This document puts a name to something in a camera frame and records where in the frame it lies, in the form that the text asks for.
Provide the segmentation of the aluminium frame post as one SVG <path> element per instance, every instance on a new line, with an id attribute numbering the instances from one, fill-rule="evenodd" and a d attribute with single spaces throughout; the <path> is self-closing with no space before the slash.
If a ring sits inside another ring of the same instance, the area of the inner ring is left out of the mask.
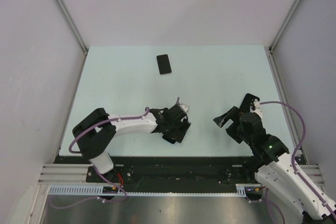
<path id="1" fill-rule="evenodd" d="M 72 18 L 70 11 L 68 10 L 64 0 L 54 0 L 57 8 L 59 9 L 65 23 L 67 24 L 70 32 L 74 36 L 78 46 L 80 47 L 83 54 L 86 56 L 88 53 L 88 47 L 86 46 L 83 37 L 81 36 L 74 19 Z"/>
<path id="2" fill-rule="evenodd" d="M 291 23 L 292 19 L 294 18 L 296 12 L 298 11 L 300 5 L 303 3 L 303 0 L 294 0 L 291 4 L 283 22 L 281 23 L 274 39 L 272 40 L 271 44 L 268 47 L 268 50 L 272 53 L 279 41 L 281 40 L 282 36 L 284 35 L 286 29 L 288 28 L 289 24 Z"/>

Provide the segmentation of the right aluminium frame post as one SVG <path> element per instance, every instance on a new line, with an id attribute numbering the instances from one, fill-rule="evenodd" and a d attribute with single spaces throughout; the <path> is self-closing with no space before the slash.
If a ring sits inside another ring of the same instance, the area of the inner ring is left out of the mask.
<path id="1" fill-rule="evenodd" d="M 272 40 L 271 44 L 268 47 L 268 50 L 272 53 L 279 41 L 281 40 L 282 36 L 284 35 L 286 29 L 288 28 L 289 24 L 291 23 L 292 19 L 294 18 L 296 12 L 298 11 L 300 5 L 303 3 L 303 0 L 294 0 L 291 4 L 283 22 L 281 23 L 274 39 Z"/>

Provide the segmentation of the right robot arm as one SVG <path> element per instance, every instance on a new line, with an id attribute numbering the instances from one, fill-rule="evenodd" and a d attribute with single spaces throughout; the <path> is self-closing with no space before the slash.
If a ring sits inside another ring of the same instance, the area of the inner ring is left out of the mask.
<path id="1" fill-rule="evenodd" d="M 301 216 L 303 223 L 335 223 L 335 200 L 312 181 L 278 137 L 266 132 L 261 109 L 234 106 L 213 121 L 219 127 L 232 121 L 226 133 L 252 150 L 242 169 L 245 181 L 264 185 Z"/>

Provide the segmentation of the phone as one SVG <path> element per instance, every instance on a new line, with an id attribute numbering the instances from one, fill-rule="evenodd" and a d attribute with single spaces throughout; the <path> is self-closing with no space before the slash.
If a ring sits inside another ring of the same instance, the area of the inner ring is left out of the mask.
<path id="1" fill-rule="evenodd" d="M 172 73 L 169 56 L 167 54 L 156 57 L 160 75 Z"/>

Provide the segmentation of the left aluminium frame post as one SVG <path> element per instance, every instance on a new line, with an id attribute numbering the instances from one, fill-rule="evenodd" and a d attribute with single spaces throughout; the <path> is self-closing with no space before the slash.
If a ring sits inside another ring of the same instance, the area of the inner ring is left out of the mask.
<path id="1" fill-rule="evenodd" d="M 57 8 L 59 9 L 65 23 L 67 24 L 70 32 L 74 36 L 78 46 L 80 47 L 83 54 L 86 56 L 88 53 L 88 47 L 86 46 L 83 37 L 81 36 L 74 19 L 72 18 L 70 11 L 68 10 L 64 0 L 54 0 Z"/>

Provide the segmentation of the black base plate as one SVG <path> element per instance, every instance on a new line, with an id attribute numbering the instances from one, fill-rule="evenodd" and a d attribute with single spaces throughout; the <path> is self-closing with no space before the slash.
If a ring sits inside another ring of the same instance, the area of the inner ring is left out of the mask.
<path id="1" fill-rule="evenodd" d="M 112 157 L 114 169 L 105 175 L 126 189 L 195 189 L 254 184 L 246 157 Z"/>

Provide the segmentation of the black phone case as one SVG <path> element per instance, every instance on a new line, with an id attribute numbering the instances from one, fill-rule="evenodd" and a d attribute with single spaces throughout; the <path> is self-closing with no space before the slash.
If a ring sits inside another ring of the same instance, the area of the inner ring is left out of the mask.
<path id="1" fill-rule="evenodd" d="M 251 112 L 251 104 L 254 102 L 254 100 L 257 99 L 260 101 L 260 98 L 252 95 L 250 93 L 246 94 L 245 97 L 243 98 L 243 101 L 239 107 L 239 115 L 243 115 L 246 113 L 252 113 Z"/>

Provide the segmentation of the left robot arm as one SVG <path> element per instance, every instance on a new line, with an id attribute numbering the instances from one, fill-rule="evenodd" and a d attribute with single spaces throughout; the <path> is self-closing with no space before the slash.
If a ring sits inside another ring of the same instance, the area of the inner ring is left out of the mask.
<path id="1" fill-rule="evenodd" d="M 135 133 L 159 133 L 171 144 L 181 143 L 191 126 L 189 106 L 176 102 L 171 108 L 150 109 L 140 115 L 111 117 L 104 108 L 92 111 L 72 129 L 69 152 L 81 154 L 98 171 L 105 182 L 115 178 L 116 169 L 106 150 L 113 138 Z"/>

